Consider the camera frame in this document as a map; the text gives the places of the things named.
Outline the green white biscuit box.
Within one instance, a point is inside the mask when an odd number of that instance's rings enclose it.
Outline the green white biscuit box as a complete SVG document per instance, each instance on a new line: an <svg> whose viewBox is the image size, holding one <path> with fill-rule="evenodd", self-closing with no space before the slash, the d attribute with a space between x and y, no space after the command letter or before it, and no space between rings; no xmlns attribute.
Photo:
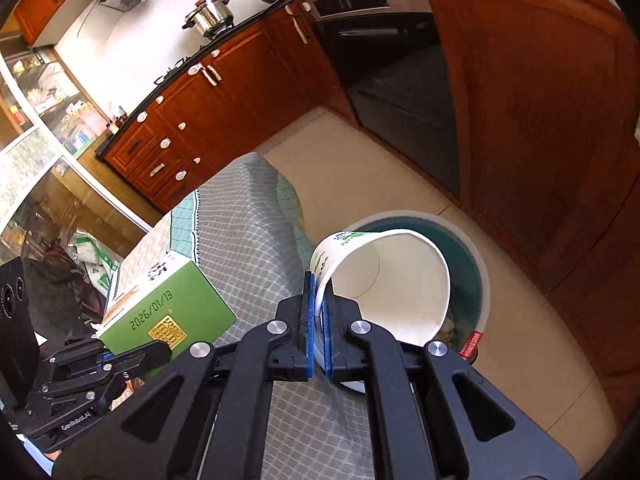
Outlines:
<svg viewBox="0 0 640 480"><path fill-rule="evenodd" d="M176 358L191 344L216 341L236 320L198 265L172 250L112 291L96 338L114 354L160 340Z"/></svg>

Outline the white floral paper cup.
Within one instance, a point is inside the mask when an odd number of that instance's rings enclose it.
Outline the white floral paper cup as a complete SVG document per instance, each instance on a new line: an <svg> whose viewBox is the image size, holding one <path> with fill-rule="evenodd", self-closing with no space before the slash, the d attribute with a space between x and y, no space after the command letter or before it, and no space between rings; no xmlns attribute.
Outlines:
<svg viewBox="0 0 640 480"><path fill-rule="evenodd" d="M326 237L310 259L314 274L314 357L324 371L321 301L326 285L356 301L363 318L399 341L424 346L445 322L450 275L436 245L416 231L343 231Z"/></svg>

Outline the teal white trash bin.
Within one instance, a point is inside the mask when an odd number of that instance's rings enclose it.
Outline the teal white trash bin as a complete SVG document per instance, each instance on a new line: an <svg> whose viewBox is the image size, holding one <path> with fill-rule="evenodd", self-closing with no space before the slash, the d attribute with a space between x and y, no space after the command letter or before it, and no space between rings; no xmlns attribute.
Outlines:
<svg viewBox="0 0 640 480"><path fill-rule="evenodd" d="M478 357L490 313L490 279L486 263L472 240L450 221L416 210L391 210L356 221L346 231L416 231L444 256L450 275L447 316L454 322L450 347L473 364Z"/></svg>

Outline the white green plastic bag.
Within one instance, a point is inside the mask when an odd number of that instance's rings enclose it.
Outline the white green plastic bag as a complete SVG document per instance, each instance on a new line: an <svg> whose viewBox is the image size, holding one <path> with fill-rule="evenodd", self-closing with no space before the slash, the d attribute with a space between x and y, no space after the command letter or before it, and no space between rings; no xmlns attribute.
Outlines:
<svg viewBox="0 0 640 480"><path fill-rule="evenodd" d="M86 271L92 286L103 297L107 297L112 278L122 263L122 257L82 229L75 231L68 248L72 259Z"/></svg>

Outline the glass sliding door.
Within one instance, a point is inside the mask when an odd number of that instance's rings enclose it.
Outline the glass sliding door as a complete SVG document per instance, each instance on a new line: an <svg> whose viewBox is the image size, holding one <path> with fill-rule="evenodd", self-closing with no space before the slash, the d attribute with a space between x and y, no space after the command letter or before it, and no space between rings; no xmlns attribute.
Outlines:
<svg viewBox="0 0 640 480"><path fill-rule="evenodd" d="M1 60L1 259L41 259L77 231L125 257L150 226L96 169L107 122L48 49Z"/></svg>

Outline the black built-in oven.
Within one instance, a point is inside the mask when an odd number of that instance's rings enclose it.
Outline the black built-in oven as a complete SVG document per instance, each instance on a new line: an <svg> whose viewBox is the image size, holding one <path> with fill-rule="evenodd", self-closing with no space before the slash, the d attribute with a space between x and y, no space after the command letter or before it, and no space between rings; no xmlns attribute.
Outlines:
<svg viewBox="0 0 640 480"><path fill-rule="evenodd" d="M456 113L430 0L308 0L303 8L360 124L459 195Z"/></svg>

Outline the steel pressure cooker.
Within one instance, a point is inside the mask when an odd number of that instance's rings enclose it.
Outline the steel pressure cooker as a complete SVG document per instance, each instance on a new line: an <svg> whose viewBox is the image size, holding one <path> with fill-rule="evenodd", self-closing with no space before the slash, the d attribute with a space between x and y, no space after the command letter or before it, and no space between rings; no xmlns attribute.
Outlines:
<svg viewBox="0 0 640 480"><path fill-rule="evenodd" d="M182 29L195 29L203 37L214 39L234 26L234 15L229 8L231 0L198 0L195 9L186 14Z"/></svg>

